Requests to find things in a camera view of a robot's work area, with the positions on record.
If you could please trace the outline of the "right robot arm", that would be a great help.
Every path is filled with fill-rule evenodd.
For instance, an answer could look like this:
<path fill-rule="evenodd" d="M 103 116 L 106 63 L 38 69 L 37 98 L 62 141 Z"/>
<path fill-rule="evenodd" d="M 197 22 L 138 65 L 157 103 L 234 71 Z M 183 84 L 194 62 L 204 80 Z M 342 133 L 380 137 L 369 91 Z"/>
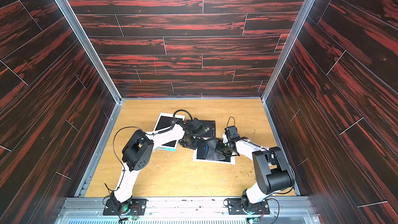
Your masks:
<path fill-rule="evenodd" d="M 243 205 L 258 204 L 273 194 L 294 187 L 294 171 L 279 147 L 263 147 L 241 139 L 220 142 L 216 152 L 228 157 L 244 155 L 253 161 L 256 183 L 243 191 Z"/>

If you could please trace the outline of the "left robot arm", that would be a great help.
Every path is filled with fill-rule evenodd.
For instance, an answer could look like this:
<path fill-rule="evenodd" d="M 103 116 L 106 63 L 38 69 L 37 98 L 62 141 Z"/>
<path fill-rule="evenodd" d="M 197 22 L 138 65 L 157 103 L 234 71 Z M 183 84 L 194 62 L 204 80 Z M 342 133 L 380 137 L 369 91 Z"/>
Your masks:
<path fill-rule="evenodd" d="M 122 171 L 116 189 L 110 194 L 111 199 L 116 204 L 130 200 L 140 170 L 149 163 L 152 152 L 157 147 L 170 141 L 179 141 L 181 146 L 196 149 L 199 136 L 203 133 L 203 125 L 196 119 L 154 132 L 144 132 L 141 129 L 135 131 L 122 150 L 122 159 L 119 160 Z"/>

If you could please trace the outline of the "dark grey wiping cloth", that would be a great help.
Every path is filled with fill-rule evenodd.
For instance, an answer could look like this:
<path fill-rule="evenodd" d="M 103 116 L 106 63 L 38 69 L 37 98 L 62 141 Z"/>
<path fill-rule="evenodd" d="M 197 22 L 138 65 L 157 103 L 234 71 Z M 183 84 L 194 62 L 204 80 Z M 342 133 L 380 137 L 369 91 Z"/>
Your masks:
<path fill-rule="evenodd" d="M 230 158 L 227 158 L 225 155 L 220 154 L 216 151 L 218 142 L 218 138 L 211 138 L 205 141 L 204 159 L 216 162 L 231 162 Z"/>

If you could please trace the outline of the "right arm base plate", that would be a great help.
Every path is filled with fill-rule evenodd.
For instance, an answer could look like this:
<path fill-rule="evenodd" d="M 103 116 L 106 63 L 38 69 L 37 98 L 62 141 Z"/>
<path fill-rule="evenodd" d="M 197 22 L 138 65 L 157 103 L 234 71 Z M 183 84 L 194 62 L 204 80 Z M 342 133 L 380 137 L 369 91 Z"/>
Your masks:
<path fill-rule="evenodd" d="M 270 210 L 267 201 L 250 203 L 243 198 L 226 198 L 223 205 L 230 215 L 269 215 Z"/>

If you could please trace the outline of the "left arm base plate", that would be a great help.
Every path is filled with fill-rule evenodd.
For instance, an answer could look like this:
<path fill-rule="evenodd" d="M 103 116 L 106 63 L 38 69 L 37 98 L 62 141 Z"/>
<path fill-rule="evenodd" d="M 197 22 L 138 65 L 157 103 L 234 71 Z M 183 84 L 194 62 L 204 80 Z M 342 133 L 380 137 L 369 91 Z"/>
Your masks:
<path fill-rule="evenodd" d="M 145 198 L 131 198 L 123 203 L 108 199 L 104 210 L 104 216 L 143 216 L 148 200 Z"/>

